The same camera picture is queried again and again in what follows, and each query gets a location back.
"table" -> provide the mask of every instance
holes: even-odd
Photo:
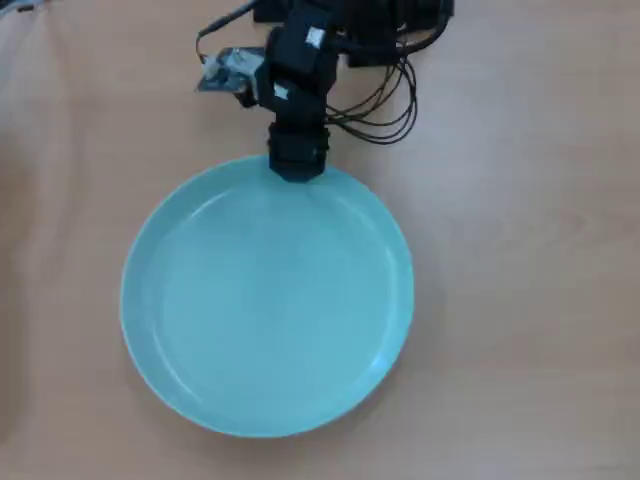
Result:
[[[413,57],[416,130],[335,132],[414,256],[394,372],[275,441],[214,434],[133,370],[118,289],[175,186],[264,152],[271,115],[193,92],[236,1],[61,0],[0,24],[3,480],[640,478],[640,4],[460,0]],[[204,43],[259,45],[248,19]],[[379,71],[341,71],[336,103]],[[394,98],[389,113],[402,108]]]

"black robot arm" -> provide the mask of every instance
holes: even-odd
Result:
[[[267,18],[260,15],[265,14],[269,1],[254,0],[214,22],[200,32],[198,43],[203,36],[253,9],[261,8],[255,10],[258,19]],[[327,95],[336,81],[339,55],[348,54],[354,66],[385,65],[388,72],[389,66],[399,65],[394,68],[409,77],[406,56],[433,43],[444,31],[450,14],[440,8],[440,20],[431,37],[416,44],[399,45],[397,36],[406,34],[408,25],[393,24],[386,31],[375,33],[375,22],[363,26],[354,20],[375,16],[369,13],[363,17],[361,0],[296,0],[277,5],[286,15],[285,21],[271,31],[264,47],[227,48],[217,57],[206,57],[198,49],[205,71],[198,90],[231,92],[246,108],[259,105],[274,112],[275,121],[269,127],[270,166],[286,180],[307,181],[324,171],[329,150],[328,124],[336,124],[356,136],[361,134],[341,123],[353,116],[332,107],[329,110],[338,114],[327,114]],[[415,79],[413,86],[409,83],[415,96]],[[417,108],[408,112],[405,125],[411,115],[417,115]],[[356,118],[364,122],[364,116]],[[362,133],[360,138],[366,140],[367,135]]]

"wire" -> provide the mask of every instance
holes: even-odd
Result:
[[[416,72],[408,58],[400,59],[398,64],[395,65],[391,70],[394,73],[398,72],[398,78],[396,79],[396,82],[391,90],[389,90],[386,95],[384,95],[384,92],[387,90],[387,87],[391,82],[391,77],[393,76],[393,73],[389,75],[389,69],[387,70],[387,75],[385,75],[385,79],[383,80],[382,85],[378,87],[374,94],[369,96],[369,101],[373,100],[374,98],[375,101],[367,110],[355,114],[345,114],[347,110],[340,111],[336,108],[328,107],[328,110],[331,113],[327,115],[327,124],[335,125],[338,128],[341,128],[345,132],[349,133],[350,135],[353,135],[360,140],[375,145],[393,145],[406,138],[415,126],[418,117]],[[389,98],[397,91],[402,80],[405,80],[409,90],[409,103],[407,108],[397,118],[388,122],[372,122],[366,120],[365,118],[369,114],[378,110],[380,107],[382,107],[382,105],[384,105],[386,101],[389,100]],[[392,130],[391,133],[375,134],[371,131],[360,130],[353,126],[353,124],[365,125],[367,127],[396,128]]]
[[[202,30],[200,30],[198,32],[198,35],[196,36],[196,53],[198,54],[198,58],[200,59],[200,63],[204,63],[205,60],[207,59],[207,56],[200,52],[200,40],[202,40],[207,35],[210,35],[210,34],[212,34],[214,32],[217,32],[218,30],[220,30],[223,27],[226,27],[231,22],[239,19],[243,15],[246,15],[247,13],[251,12],[262,1],[263,0],[251,0],[249,3],[246,3],[246,4],[242,5],[241,7],[237,8],[233,12],[225,15],[224,17],[221,17],[221,18],[215,20],[208,27],[203,28]]]

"plate rim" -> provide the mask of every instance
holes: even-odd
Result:
[[[158,213],[160,211],[162,211],[164,209],[164,207],[170,202],[172,201],[172,199],[174,199],[176,196],[180,195],[184,190],[188,189],[190,185],[192,185],[193,183],[195,183],[198,179],[200,179],[203,176],[209,175],[211,174],[212,171],[216,171],[222,168],[228,168],[230,166],[233,166],[235,164],[238,164],[240,162],[251,162],[251,161],[259,161],[262,159],[268,159],[268,157],[266,155],[250,155],[250,156],[245,156],[245,157],[241,157],[241,158],[237,158],[237,159],[232,159],[232,160],[227,160],[224,162],[221,162],[217,165],[213,165],[211,167],[208,167],[194,175],[192,175],[190,178],[188,178],[186,181],[182,182],[180,185],[178,185],[176,188],[174,188],[169,195],[165,196],[156,206],[155,208],[151,211],[151,213],[147,216],[147,218],[145,219],[144,223],[142,224],[142,226],[140,227],[140,229],[138,230],[134,241],[131,243],[131,246],[129,247],[129,251],[127,253],[127,257],[126,260],[124,262],[123,268],[122,268],[122,273],[121,273],[121,277],[120,277],[120,291],[119,291],[119,316],[120,316],[120,327],[122,330],[122,335],[127,347],[127,351],[129,353],[129,358],[131,360],[131,362],[133,363],[133,366],[135,367],[138,375],[140,377],[142,377],[144,383],[146,384],[146,386],[153,392],[153,394],[167,407],[169,407],[171,410],[173,410],[175,413],[179,414],[181,417],[186,418],[187,420],[189,420],[190,422],[199,425],[200,427],[206,428],[208,430],[214,431],[214,432],[218,432],[221,434],[225,434],[225,435],[230,435],[230,436],[234,436],[234,437],[241,437],[241,438],[284,438],[284,437],[289,437],[289,436],[295,436],[295,435],[299,435],[299,434],[303,434],[312,430],[315,430],[317,428],[320,428],[322,426],[325,426],[327,424],[333,423],[334,421],[344,417],[345,415],[347,415],[348,413],[350,413],[351,411],[353,411],[355,408],[357,408],[359,405],[361,405],[369,396],[371,396],[371,394],[373,392],[375,392],[380,385],[383,383],[384,379],[387,378],[389,372],[393,369],[394,365],[396,365],[396,362],[398,360],[398,357],[400,356],[400,353],[402,352],[402,350],[404,349],[404,346],[407,343],[407,338],[409,336],[409,332],[412,328],[413,325],[413,320],[414,320],[414,315],[415,315],[415,276],[414,276],[414,270],[413,270],[413,258],[411,255],[411,250],[409,248],[408,242],[406,240],[406,237],[404,236],[404,233],[402,232],[400,226],[398,225],[395,217],[391,214],[390,210],[388,209],[388,207],[385,205],[385,203],[364,183],[362,183],[360,180],[358,180],[356,177],[354,177],[353,175],[344,172],[336,167],[332,167],[332,166],[327,166],[327,170],[333,171],[333,172],[338,172],[341,175],[346,175],[348,177],[350,177],[353,181],[355,181],[360,187],[363,187],[367,193],[369,195],[372,196],[372,198],[377,201],[380,206],[382,207],[382,209],[385,211],[385,214],[388,216],[388,218],[391,220],[391,224],[393,225],[396,234],[398,235],[398,238],[401,242],[401,246],[402,248],[405,250],[404,253],[406,253],[407,255],[407,260],[408,260],[408,271],[406,273],[406,280],[408,280],[408,305],[406,308],[406,312],[407,315],[409,316],[408,321],[406,323],[406,328],[403,328],[401,331],[401,341],[397,343],[397,345],[395,345],[395,348],[393,348],[393,350],[388,351],[387,353],[389,353],[388,357],[389,357],[389,361],[385,362],[385,365],[380,368],[378,370],[378,374],[375,376],[375,378],[369,382],[369,384],[366,385],[365,388],[362,388],[357,395],[353,395],[353,398],[348,398],[348,402],[344,402],[345,405],[343,405],[340,409],[335,409],[332,413],[330,414],[325,414],[325,415],[320,415],[320,418],[314,418],[314,421],[307,421],[307,422],[300,422],[300,423],[304,423],[304,426],[299,426],[299,428],[293,430],[293,431],[282,431],[282,432],[277,432],[277,431],[266,431],[266,432],[258,432],[258,431],[243,431],[242,429],[226,429],[226,428],[220,428],[219,426],[216,426],[215,424],[213,424],[213,422],[207,422],[204,421],[202,418],[199,418],[197,415],[193,415],[191,413],[186,412],[184,409],[182,409],[180,406],[178,406],[175,402],[173,402],[171,399],[167,398],[166,395],[162,394],[158,388],[156,388],[153,383],[148,379],[147,375],[144,373],[144,369],[140,366],[140,362],[139,359],[135,353],[135,349],[132,346],[132,342],[130,340],[129,334],[127,333],[127,327],[126,327],[126,321],[125,321],[125,301],[124,301],[124,297],[125,297],[125,293],[127,290],[127,285],[129,283],[129,281],[127,280],[128,278],[128,272],[131,268],[131,265],[134,261],[134,257],[136,255],[136,252],[139,249],[139,245],[140,242],[142,241],[142,238],[144,237],[145,232],[148,230],[148,226],[149,224],[154,220],[154,218],[156,218],[156,216],[158,215]]]

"plate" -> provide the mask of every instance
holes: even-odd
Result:
[[[169,407],[218,432],[287,436],[342,416],[388,373],[413,315],[411,255],[352,176],[287,183],[250,157],[153,212],[120,309],[133,362]]]

